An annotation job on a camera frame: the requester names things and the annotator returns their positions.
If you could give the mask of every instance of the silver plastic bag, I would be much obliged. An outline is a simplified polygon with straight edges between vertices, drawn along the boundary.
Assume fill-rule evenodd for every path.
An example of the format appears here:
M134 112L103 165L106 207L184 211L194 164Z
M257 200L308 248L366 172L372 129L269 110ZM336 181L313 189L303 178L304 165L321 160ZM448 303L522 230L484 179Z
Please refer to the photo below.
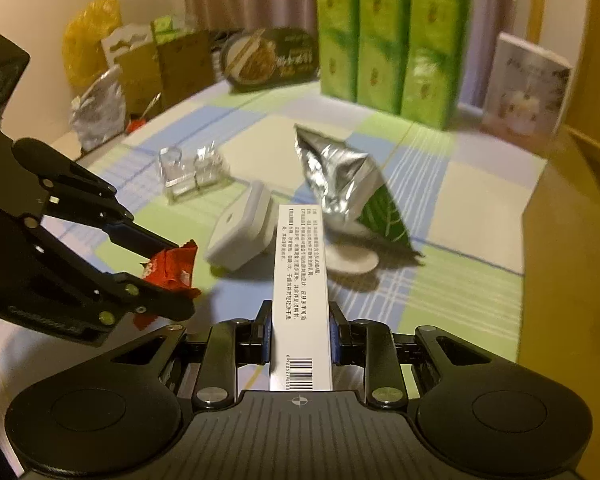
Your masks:
M382 172L368 153L298 124L296 153L329 229L419 254L411 246Z
M126 103L118 77L119 65L102 74L71 102L69 124L85 152L97 148L125 128Z

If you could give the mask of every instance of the barcode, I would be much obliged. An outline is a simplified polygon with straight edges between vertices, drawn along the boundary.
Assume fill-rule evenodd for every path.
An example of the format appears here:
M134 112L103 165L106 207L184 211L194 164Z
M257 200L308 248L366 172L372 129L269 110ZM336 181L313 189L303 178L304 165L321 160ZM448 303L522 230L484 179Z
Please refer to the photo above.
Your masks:
M314 360L286 358L286 389L311 392L314 389Z

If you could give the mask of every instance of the red packaged snack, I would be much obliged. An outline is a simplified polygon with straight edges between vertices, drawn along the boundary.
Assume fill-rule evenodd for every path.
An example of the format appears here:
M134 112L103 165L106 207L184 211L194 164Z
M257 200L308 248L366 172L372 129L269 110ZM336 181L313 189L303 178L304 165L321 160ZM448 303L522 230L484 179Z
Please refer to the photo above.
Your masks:
M160 251L144 264L142 278L166 290L185 294L193 300L202 293L199 288L191 286L197 252L198 246L193 240L182 247ZM156 319L158 316L153 314L136 314L134 325L138 330L144 330Z

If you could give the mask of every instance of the checkered tablecloth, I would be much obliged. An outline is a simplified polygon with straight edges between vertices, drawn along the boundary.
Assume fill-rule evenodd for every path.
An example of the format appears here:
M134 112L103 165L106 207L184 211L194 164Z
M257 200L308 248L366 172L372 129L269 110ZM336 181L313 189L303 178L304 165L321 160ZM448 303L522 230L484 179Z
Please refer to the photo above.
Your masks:
M347 317L381 320L403 333L433 324L515 359L522 300L520 221L543 161L480 133L475 111L459 110L451 129L440 132L321 96L318 83L231 94L221 82L158 116L90 169L118 188L119 201L136 222L179 244L193 238L203 254L216 218L250 180L263 180L281 202L314 200L294 151L296 123L373 155L414 245L425 255L418 267L386 257L375 274L330 281L330 297ZM186 156L211 142L220 146L236 181L168 205L155 171L158 150L179 146ZM44 225L101 270L142 272L142 258L111 244L103 232L49 218ZM194 285L204 295L190 326L253 317L272 296L272 276L271 256L258 256L223 276L199 257ZM4 335L4 325L0 321L0 373L12 384L11 394L93 354L23 330ZM120 328L122 335L111 338L107 348L138 336L134 330ZM40 354L39 365L31 361L32 352ZM27 375L25 360L42 371ZM266 375L257 367L240 370L248 387L265 388ZM361 378L361 371L343 371L335 384L348 388Z

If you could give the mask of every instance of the tissue package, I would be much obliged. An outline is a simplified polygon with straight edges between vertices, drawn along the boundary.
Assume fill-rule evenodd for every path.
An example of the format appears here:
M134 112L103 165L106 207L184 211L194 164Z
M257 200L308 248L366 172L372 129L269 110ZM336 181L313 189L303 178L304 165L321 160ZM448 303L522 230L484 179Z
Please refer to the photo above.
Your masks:
M358 102L390 114L400 114L406 50L377 38L360 38Z
M411 0L360 0L360 36L407 45L410 5Z
M317 7L321 91L355 102L360 0L317 0Z
M356 101L358 40L337 31L320 32L320 88L338 99Z
M471 0L411 0L401 115L445 129L461 83Z

